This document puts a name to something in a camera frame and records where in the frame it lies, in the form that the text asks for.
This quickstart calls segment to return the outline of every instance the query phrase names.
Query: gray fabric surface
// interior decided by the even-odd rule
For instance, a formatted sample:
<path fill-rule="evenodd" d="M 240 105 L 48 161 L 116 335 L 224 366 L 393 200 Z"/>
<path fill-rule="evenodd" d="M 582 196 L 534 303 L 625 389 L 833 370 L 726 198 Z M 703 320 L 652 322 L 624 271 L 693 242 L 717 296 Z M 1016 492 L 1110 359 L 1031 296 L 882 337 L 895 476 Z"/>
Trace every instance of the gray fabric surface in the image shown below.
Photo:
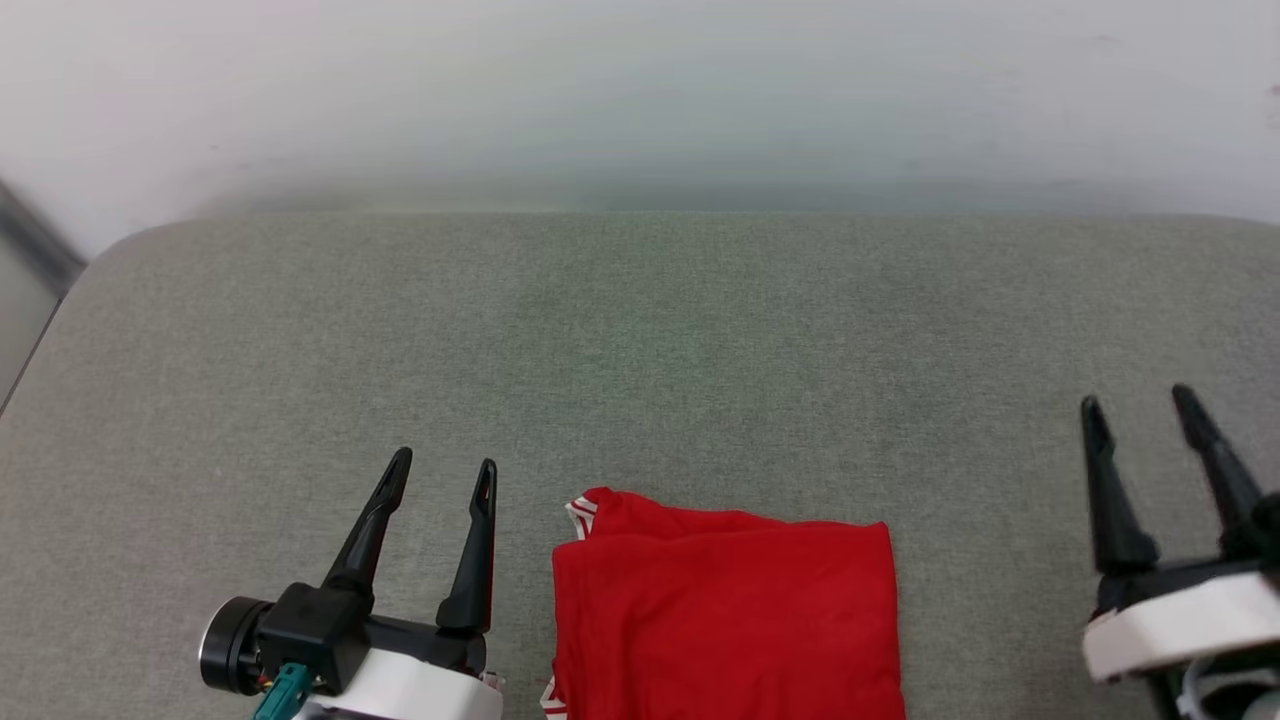
<path fill-rule="evenodd" d="M 1277 277 L 1280 229 L 1203 218 L 150 231 L 88 268 L 0 418 L 0 716 L 247 717 L 200 684 L 206 621 L 323 577 L 403 443 L 379 610 L 433 616 L 494 457 L 508 717 L 540 716 L 561 505 L 595 484 L 887 521 L 913 717 L 1149 717 L 1079 655 L 1078 402 L 1103 398 L 1166 557 L 1212 551 L 1169 387 L 1275 487 Z"/>

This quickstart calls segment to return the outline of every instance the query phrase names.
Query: folded red shirt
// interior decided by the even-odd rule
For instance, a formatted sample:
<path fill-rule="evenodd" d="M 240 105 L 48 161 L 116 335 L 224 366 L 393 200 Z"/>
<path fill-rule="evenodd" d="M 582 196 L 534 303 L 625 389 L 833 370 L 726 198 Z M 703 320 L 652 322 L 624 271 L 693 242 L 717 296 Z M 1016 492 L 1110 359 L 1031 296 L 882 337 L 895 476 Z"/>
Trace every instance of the folded red shirt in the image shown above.
<path fill-rule="evenodd" d="M 782 523 L 608 488 L 556 548 L 559 720 L 902 720 L 884 524 Z"/>

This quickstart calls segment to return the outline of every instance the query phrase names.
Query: cable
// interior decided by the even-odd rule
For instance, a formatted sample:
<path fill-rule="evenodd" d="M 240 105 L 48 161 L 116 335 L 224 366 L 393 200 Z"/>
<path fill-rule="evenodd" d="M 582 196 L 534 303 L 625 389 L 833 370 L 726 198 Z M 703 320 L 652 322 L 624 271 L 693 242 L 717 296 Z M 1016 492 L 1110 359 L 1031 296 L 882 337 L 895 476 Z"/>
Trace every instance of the cable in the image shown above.
<path fill-rule="evenodd" d="M 1199 697 L 1199 679 L 1204 670 L 1213 664 L 1213 656 L 1197 657 L 1183 673 L 1183 694 L 1178 696 L 1178 711 L 1190 720 L 1215 720 L 1204 711 Z"/>

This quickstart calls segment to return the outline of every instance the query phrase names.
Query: teal connector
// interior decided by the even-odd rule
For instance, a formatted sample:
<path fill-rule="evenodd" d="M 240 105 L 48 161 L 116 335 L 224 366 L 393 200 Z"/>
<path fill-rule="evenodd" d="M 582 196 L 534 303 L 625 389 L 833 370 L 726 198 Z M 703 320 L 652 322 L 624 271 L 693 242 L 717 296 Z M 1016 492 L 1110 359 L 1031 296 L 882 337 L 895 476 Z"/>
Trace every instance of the teal connector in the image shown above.
<path fill-rule="evenodd" d="M 285 662 L 271 689 L 253 711 L 253 720 L 292 720 L 311 694 L 311 671 L 306 665 Z"/>

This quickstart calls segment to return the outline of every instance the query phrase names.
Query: gray couch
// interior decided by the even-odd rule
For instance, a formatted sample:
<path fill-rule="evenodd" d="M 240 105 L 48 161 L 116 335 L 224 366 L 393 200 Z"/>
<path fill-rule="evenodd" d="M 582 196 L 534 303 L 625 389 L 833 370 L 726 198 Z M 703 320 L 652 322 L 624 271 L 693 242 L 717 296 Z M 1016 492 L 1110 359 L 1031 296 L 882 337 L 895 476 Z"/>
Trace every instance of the gray couch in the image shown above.
<path fill-rule="evenodd" d="M 196 644 L 319 580 L 416 451 L 378 607 L 430 619 L 498 461 L 492 665 L 538 717 L 562 503 L 884 520 L 915 719 L 1148 717 L 1094 687 L 1080 397 L 1166 557 L 1216 541 L 1169 400 L 1280 474 L 1280 229 L 1204 218 L 289 215 L 145 232 L 0 418 L 0 716 L 247 717 Z M 762 618 L 786 623 L 786 618 Z"/>

